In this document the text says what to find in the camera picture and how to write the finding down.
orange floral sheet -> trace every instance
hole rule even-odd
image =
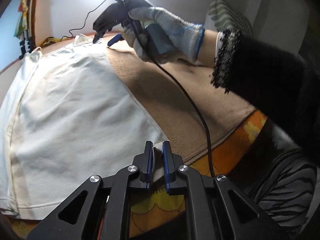
[[[222,144],[212,150],[215,174],[227,175],[260,133],[266,117],[258,110],[253,112]],[[191,166],[201,174],[210,176],[208,155],[196,160]],[[130,237],[150,231],[184,212],[184,198],[167,195],[164,188],[148,195],[131,196]],[[25,238],[38,221],[9,219],[14,231]]]

white glove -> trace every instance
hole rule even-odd
[[[129,16],[141,22],[156,22],[177,48],[176,55],[162,60],[161,63],[174,61],[177,58],[187,58],[190,62],[194,62],[197,59],[204,35],[203,25],[186,22],[166,9],[159,7],[135,8],[129,12]],[[134,48],[139,58],[143,61],[149,61],[148,56],[144,53],[131,28],[124,27],[122,36],[129,46]],[[148,38],[146,35],[140,34],[139,38],[143,45],[147,44]]]

gray striped fabric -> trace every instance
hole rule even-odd
[[[214,22],[218,32],[225,29],[240,29],[247,36],[253,36],[252,27],[248,19],[238,11],[232,9],[225,0],[213,0],[208,15]]]

metal screw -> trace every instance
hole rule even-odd
[[[98,175],[93,175],[90,177],[91,182],[98,182],[100,180],[100,177]]]
[[[186,165],[181,165],[181,166],[179,166],[178,169],[179,169],[179,171],[187,171],[187,170],[189,170],[189,167]]]
[[[135,172],[137,169],[138,169],[138,167],[135,166],[135,165],[130,165],[130,166],[128,167],[128,171],[130,171],[130,172]]]
[[[227,180],[227,177],[224,176],[223,174],[217,175],[216,178],[217,178],[217,181],[220,181],[220,182],[225,182]]]

black fuzzy sleeve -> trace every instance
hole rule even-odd
[[[313,68],[289,52],[226,30],[212,84],[249,101],[320,164],[320,81]]]

